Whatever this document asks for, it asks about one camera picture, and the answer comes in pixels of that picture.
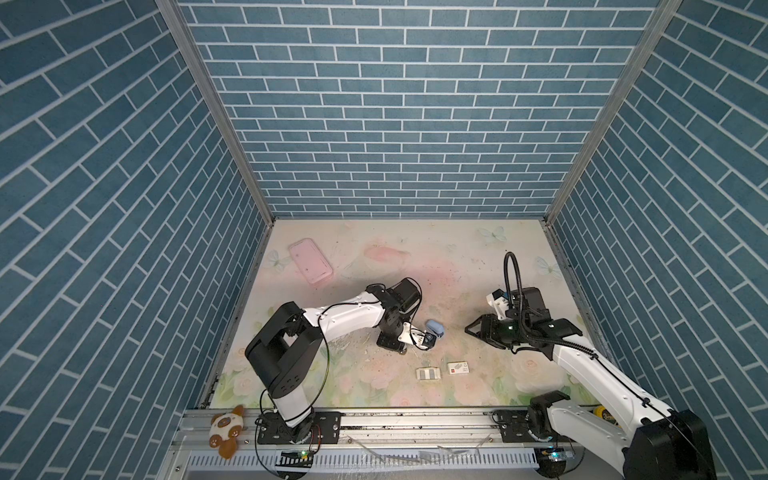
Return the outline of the light blue stapler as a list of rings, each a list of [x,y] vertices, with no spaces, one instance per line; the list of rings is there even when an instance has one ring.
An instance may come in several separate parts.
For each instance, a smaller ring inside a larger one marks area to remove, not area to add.
[[[442,338],[445,335],[445,327],[434,319],[425,322],[425,329],[437,338]]]

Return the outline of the staple box tray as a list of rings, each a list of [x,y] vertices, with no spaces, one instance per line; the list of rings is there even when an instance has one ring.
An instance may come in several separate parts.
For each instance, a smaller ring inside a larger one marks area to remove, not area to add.
[[[438,367],[420,367],[416,369],[416,378],[419,381],[440,380],[441,371]]]

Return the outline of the white staple box sleeve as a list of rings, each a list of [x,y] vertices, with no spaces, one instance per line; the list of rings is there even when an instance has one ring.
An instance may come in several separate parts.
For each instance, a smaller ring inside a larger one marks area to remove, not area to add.
[[[450,375],[466,375],[470,373],[467,361],[448,362],[446,367]]]

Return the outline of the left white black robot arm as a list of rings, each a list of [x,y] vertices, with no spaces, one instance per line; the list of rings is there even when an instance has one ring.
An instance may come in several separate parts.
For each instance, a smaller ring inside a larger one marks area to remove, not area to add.
[[[376,329],[377,346],[404,354],[421,349],[422,339],[403,340],[422,302],[418,282],[406,277],[393,286],[368,285],[359,295],[328,306],[303,309],[295,302],[281,305],[245,348],[245,358],[272,400],[283,424],[305,426],[314,414],[314,400],[303,383],[319,351],[330,355],[330,343],[358,330]]]

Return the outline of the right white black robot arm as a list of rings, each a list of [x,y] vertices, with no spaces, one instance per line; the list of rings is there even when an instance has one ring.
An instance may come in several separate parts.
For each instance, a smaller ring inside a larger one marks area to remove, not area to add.
[[[625,479],[713,479],[707,427],[690,410],[654,397],[604,357],[570,320],[553,318],[540,291],[524,287],[518,260],[506,252],[504,286],[487,297],[493,313],[469,324],[468,335],[513,354],[533,352],[565,370],[611,414],[605,420],[559,390],[533,397],[528,434],[540,442],[580,444]]]

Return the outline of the yellow tape measure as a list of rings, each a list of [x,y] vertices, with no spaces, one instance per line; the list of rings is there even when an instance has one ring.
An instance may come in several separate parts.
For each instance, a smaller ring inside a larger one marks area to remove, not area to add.
[[[612,423],[615,422],[615,418],[612,416],[612,414],[602,405],[595,407],[593,410],[593,413],[595,416],[603,420],[606,420]]]

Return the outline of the brown white plush toy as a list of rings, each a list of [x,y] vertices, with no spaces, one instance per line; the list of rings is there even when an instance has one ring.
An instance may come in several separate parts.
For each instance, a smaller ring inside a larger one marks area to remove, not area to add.
[[[244,429],[244,413],[245,407],[237,405],[227,413],[215,415],[211,420],[209,447],[225,460],[231,459],[237,452],[238,438]]]

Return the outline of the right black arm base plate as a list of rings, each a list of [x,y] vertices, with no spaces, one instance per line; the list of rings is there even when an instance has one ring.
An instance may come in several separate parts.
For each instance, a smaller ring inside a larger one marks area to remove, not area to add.
[[[490,417],[504,443],[545,443],[557,438],[546,412],[538,408],[498,409]]]

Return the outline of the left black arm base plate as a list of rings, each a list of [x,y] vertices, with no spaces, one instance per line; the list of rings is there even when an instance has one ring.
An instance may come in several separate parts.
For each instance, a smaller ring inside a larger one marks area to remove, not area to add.
[[[342,414],[338,411],[311,413],[296,426],[288,426],[280,414],[265,412],[257,426],[257,443],[260,445],[304,444],[309,441],[337,444],[341,430]]]

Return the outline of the aluminium front rail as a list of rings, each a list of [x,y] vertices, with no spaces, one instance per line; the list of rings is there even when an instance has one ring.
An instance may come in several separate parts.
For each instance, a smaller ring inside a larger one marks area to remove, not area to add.
[[[459,449],[459,448],[532,448],[539,467],[533,469],[471,469],[471,470],[417,470],[369,473],[298,473],[271,471],[258,472],[203,472],[188,471],[187,461],[196,453],[216,453],[209,447],[209,430],[213,410],[187,411],[162,463],[161,479],[446,479],[450,477],[499,477],[503,473],[531,473],[534,478],[563,477],[573,472],[587,451],[580,444],[561,439],[553,442],[504,443],[490,414],[498,408],[392,408],[341,409],[341,430],[337,444],[320,445],[309,441],[304,444],[260,445],[257,443],[259,413],[249,410],[244,414],[244,429],[238,438],[237,453],[278,449],[302,463],[311,464],[314,456],[323,450],[340,448],[374,449]]]

